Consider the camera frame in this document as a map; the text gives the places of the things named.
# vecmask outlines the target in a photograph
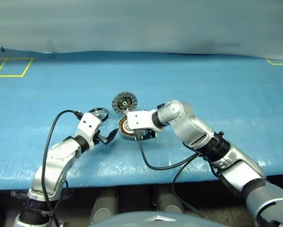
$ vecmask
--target floor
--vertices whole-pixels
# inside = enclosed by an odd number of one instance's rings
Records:
[[[268,180],[283,187],[283,175],[269,177]],[[154,187],[154,185],[119,187],[119,212],[155,210]],[[57,210],[58,219],[64,220],[67,227],[88,226],[90,212],[100,190],[100,188],[74,190],[74,194],[60,204]],[[221,182],[179,183],[176,185],[176,192],[209,220],[233,227],[254,226],[244,201],[231,195]],[[4,216],[5,227],[12,226],[22,203],[23,199],[11,197],[8,191],[0,194],[0,211]]]

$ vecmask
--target copper coil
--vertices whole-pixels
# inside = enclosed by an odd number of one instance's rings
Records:
[[[124,116],[121,121],[119,122],[119,130],[123,135],[132,136],[134,137],[134,132],[130,132],[131,130],[125,127],[125,124],[128,122],[127,116]]]

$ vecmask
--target yellow tape line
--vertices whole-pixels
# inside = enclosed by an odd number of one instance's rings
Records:
[[[271,65],[283,65],[283,63],[274,63],[274,62],[271,62],[270,59],[266,58],[266,60],[268,61],[268,63],[270,63]]]
[[[34,58],[0,58],[0,60],[4,60],[3,63],[0,65],[0,71],[3,68],[3,66],[6,64],[8,60],[30,60],[28,65],[25,67],[24,71],[22,74],[15,74],[15,75],[0,75],[0,77],[23,77],[28,68],[30,67],[31,63],[33,62]]]

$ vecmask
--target blue table surface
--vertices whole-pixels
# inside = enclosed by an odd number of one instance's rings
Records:
[[[190,103],[196,115],[240,147],[268,175],[283,174],[283,66],[265,59],[227,55],[133,52],[45,54],[0,51],[0,58],[33,57],[22,78],[0,78],[0,190],[27,189],[39,168],[54,117],[62,110],[109,110],[100,130],[107,135],[120,115],[111,106],[121,91],[133,92],[138,109],[170,99]],[[9,60],[0,74],[18,74],[27,62]],[[74,135],[70,113],[57,123],[52,144]],[[192,152],[171,128],[143,142],[148,161],[166,166]],[[68,172],[70,187],[169,183],[178,169],[154,171],[136,141],[120,134],[109,145],[85,152]],[[180,182],[213,180],[201,158]]]

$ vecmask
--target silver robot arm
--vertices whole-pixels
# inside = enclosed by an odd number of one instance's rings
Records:
[[[195,116],[188,104],[177,100],[146,112],[127,113],[129,128],[149,128],[159,132],[171,125],[187,148],[204,157],[217,170],[217,177],[235,194],[244,197],[258,226],[283,226],[283,189],[269,183],[263,170],[234,144],[226,141],[223,132],[214,132]]]
[[[75,137],[53,145],[47,155],[45,169],[45,187],[49,201],[54,207],[59,200],[67,172],[81,154],[92,150],[99,141],[107,144],[117,133],[113,130],[108,138],[101,136],[101,120],[91,113],[85,113],[78,124]],[[16,217],[13,227],[46,227],[52,212],[45,202],[42,189],[42,166],[37,170],[21,213]]]

